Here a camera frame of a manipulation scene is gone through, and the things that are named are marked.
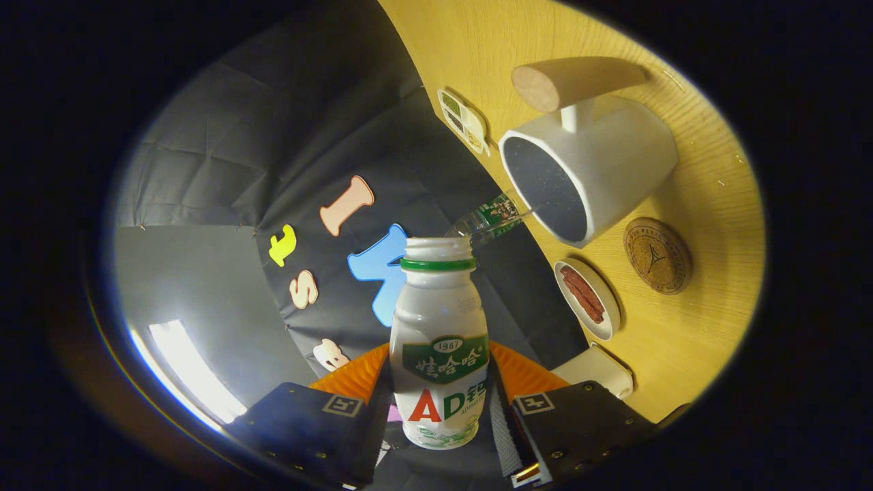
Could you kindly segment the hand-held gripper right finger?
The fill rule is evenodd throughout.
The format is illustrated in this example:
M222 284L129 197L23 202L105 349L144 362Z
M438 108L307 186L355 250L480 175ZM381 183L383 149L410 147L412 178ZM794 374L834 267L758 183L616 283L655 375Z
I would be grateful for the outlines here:
M553 488L657 432L597 381L569 383L504 345L489 349L490 428L513 488Z

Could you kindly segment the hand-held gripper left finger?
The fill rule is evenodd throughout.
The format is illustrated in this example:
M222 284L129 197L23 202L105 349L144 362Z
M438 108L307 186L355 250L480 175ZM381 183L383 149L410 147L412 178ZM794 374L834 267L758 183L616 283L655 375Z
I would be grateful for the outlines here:
M226 431L254 453L334 489L371 484L393 385L383 344L315 383L281 383Z

